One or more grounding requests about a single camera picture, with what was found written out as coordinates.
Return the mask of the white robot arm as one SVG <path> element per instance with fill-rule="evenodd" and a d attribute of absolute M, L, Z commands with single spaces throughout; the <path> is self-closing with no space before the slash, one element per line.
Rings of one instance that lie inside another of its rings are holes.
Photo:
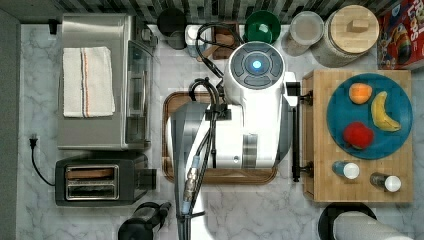
<path fill-rule="evenodd" d="M 286 156 L 294 81 L 280 52 L 256 41 L 233 51 L 218 85 L 207 77 L 189 85 L 190 100 L 166 123 L 178 240 L 212 240 L 201 199 L 207 169 L 268 169 Z"/>

